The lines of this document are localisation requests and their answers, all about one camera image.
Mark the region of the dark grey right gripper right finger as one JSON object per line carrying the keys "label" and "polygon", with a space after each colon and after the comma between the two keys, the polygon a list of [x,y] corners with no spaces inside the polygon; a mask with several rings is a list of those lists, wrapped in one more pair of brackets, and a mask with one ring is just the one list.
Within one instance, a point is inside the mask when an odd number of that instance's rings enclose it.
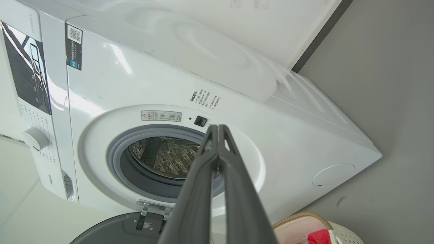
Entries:
{"label": "dark grey right gripper right finger", "polygon": [[227,243],[276,244],[270,221],[231,131],[222,124],[218,126],[218,158],[225,184]]}

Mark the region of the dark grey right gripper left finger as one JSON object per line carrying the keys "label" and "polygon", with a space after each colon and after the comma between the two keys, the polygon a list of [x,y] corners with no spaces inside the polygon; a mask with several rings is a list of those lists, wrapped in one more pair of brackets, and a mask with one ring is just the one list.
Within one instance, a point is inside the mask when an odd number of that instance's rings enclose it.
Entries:
{"label": "dark grey right gripper left finger", "polygon": [[210,125],[159,244],[209,244],[218,126]]}

